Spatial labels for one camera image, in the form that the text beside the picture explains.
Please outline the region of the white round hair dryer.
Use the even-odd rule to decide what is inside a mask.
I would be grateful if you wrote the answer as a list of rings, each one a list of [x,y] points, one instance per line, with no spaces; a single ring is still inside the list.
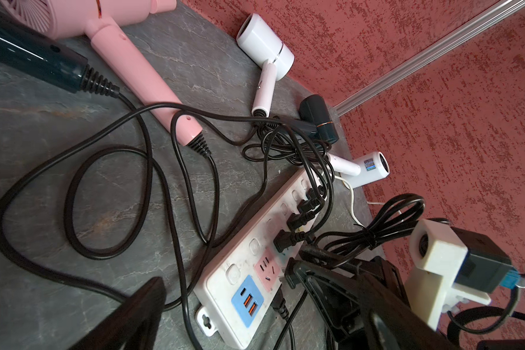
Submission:
[[[389,164],[379,151],[356,160],[347,160],[330,153],[327,157],[334,172],[338,173],[335,178],[346,188],[360,188],[390,175]]]

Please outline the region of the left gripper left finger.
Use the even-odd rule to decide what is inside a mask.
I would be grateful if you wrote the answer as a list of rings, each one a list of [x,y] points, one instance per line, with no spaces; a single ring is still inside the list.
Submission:
[[[72,349],[152,349],[166,300],[163,279],[151,278]]]

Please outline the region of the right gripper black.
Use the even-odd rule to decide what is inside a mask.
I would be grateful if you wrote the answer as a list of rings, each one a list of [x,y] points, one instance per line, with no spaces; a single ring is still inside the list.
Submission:
[[[293,289],[301,284],[313,300],[328,331],[328,341],[350,344],[364,335],[364,322],[357,291],[357,283],[365,277],[376,280],[395,297],[408,306],[397,268],[376,256],[370,261],[356,259],[341,268],[351,273],[345,276],[326,267],[333,261],[333,254],[313,246],[304,246],[300,259],[288,260],[284,281]]]

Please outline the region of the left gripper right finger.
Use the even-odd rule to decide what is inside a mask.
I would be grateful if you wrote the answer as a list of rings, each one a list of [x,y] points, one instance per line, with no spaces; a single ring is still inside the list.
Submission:
[[[358,278],[358,300],[369,349],[457,349],[373,277]]]

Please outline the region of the white power strip coloured sockets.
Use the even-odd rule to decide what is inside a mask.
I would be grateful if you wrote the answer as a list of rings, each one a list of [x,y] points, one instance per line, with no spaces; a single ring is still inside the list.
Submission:
[[[276,235],[306,200],[309,177],[299,169],[204,268],[194,293],[201,303],[195,318],[202,332],[220,334],[235,349],[246,349],[255,337],[289,259],[299,245],[278,252]]]

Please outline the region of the dark green hair dryer back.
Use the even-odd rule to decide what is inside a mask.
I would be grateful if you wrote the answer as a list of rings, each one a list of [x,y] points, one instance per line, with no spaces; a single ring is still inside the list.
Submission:
[[[335,144],[339,140],[338,132],[322,96],[314,94],[303,99],[298,114],[299,119],[284,118],[284,120],[310,139],[328,144]]]

